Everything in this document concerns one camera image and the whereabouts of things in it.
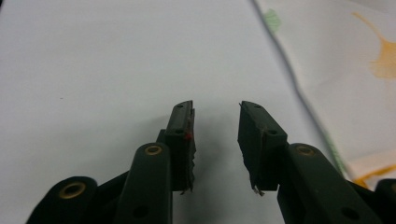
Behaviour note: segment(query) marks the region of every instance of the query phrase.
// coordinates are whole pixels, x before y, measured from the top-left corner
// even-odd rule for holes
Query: white fabric
[[[262,14],[271,10],[280,21],[274,37],[341,168],[345,165],[356,179],[395,165],[395,157],[373,156],[396,153],[396,3],[257,2]],[[381,45],[385,40],[381,42],[368,22],[388,45]],[[359,160],[368,158],[375,162],[359,169]]]

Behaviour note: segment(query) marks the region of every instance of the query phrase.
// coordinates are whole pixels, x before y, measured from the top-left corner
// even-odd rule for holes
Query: dark green plastic part
[[[172,223],[171,162],[167,145],[150,143],[136,151],[113,223]]]
[[[290,182],[281,182],[281,188],[285,188],[279,192],[279,204],[290,203],[291,198],[285,196],[296,193],[304,205],[304,222],[300,223],[382,223],[317,148],[292,144],[286,150],[283,163],[287,173],[285,179]],[[290,183],[295,190],[288,190]],[[299,220],[296,211],[285,210],[285,207],[282,214],[284,217],[294,214],[290,219]]]
[[[242,102],[238,143],[253,189],[277,190],[281,167],[279,153],[288,145],[287,138],[262,106]]]
[[[78,189],[68,186],[78,183],[82,192],[75,197],[63,198],[60,192],[73,194]],[[28,224],[86,223],[90,205],[96,192],[96,181],[86,176],[73,176],[53,186],[37,205],[27,221]]]
[[[194,117],[192,101],[175,105],[166,130],[161,131],[157,139],[171,149],[173,191],[184,191],[193,187],[192,169],[196,151],[193,133]]]

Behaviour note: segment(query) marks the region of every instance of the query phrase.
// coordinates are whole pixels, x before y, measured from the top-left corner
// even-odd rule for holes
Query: white surface
[[[239,105],[323,145],[249,1],[6,1],[0,13],[0,223],[27,220],[59,181],[129,169],[173,105],[194,101],[193,194],[174,223],[283,223],[250,189]]]

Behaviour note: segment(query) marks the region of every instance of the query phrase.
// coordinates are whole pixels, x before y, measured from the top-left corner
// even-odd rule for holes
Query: screw hole
[[[138,206],[134,209],[134,217],[142,218],[149,213],[149,208],[145,205]]]
[[[316,153],[312,148],[305,146],[298,146],[297,151],[303,156],[313,156]]]
[[[163,149],[161,147],[151,146],[151,147],[146,147],[145,151],[146,154],[150,156],[155,156],[157,154],[160,154],[163,151]]]
[[[352,208],[343,207],[341,209],[341,212],[343,213],[343,215],[345,217],[352,219],[352,220],[358,220],[360,218],[359,214]]]
[[[82,182],[74,182],[66,185],[59,192],[59,197],[62,199],[72,199],[84,192],[86,186]]]

